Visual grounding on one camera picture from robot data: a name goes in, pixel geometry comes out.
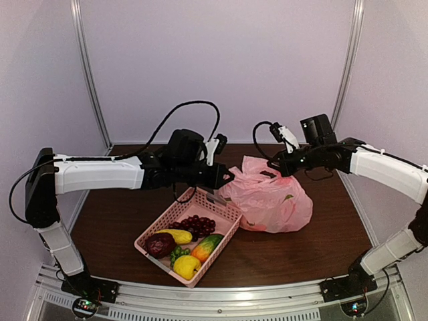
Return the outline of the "pink plastic bag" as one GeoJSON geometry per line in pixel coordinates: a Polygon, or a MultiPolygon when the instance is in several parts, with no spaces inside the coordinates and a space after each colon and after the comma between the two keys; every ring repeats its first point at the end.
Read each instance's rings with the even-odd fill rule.
{"type": "Polygon", "coordinates": [[[247,231],[289,233],[309,224],[313,202],[294,177],[282,177],[262,158],[244,156],[241,168],[219,189],[219,195],[242,212],[240,228],[247,231]]]}

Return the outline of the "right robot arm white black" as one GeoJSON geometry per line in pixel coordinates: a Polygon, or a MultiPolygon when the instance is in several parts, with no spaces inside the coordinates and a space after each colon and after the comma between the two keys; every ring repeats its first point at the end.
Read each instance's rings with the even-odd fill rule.
{"type": "Polygon", "coordinates": [[[368,179],[414,201],[419,208],[414,218],[386,241],[372,247],[350,267],[343,290],[357,295],[368,285],[368,276],[427,247],[427,166],[417,165],[377,149],[356,138],[338,140],[325,114],[304,120],[300,125],[306,143],[300,146],[287,126],[269,125],[273,137],[285,149],[270,157],[269,167],[290,177],[298,171],[324,168],[368,179]]]}

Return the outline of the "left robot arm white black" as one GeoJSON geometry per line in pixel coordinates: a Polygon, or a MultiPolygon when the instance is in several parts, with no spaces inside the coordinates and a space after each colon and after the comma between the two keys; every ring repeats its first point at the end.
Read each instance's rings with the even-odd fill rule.
{"type": "Polygon", "coordinates": [[[40,150],[25,184],[25,218],[41,235],[50,253],[82,297],[96,291],[82,256],[64,227],[57,196],[98,189],[153,190],[185,183],[190,187],[219,189],[234,175],[215,162],[227,138],[218,134],[205,142],[192,130],[175,130],[167,145],[122,156],[82,157],[40,150]]]}

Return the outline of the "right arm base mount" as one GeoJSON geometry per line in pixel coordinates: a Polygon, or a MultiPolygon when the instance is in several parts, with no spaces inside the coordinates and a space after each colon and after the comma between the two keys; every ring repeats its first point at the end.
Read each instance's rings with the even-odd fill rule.
{"type": "Polygon", "coordinates": [[[340,307],[349,317],[361,317],[368,311],[367,294],[378,288],[364,270],[349,270],[347,276],[329,277],[320,283],[324,302],[341,301],[340,307]]]}

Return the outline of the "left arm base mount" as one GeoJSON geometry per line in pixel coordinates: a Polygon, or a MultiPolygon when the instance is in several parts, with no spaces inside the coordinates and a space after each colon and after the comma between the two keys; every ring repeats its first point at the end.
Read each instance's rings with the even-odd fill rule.
{"type": "Polygon", "coordinates": [[[87,320],[95,316],[103,303],[116,302],[119,283],[93,278],[88,274],[65,275],[61,290],[77,296],[72,302],[72,312],[77,319],[87,320]]]}

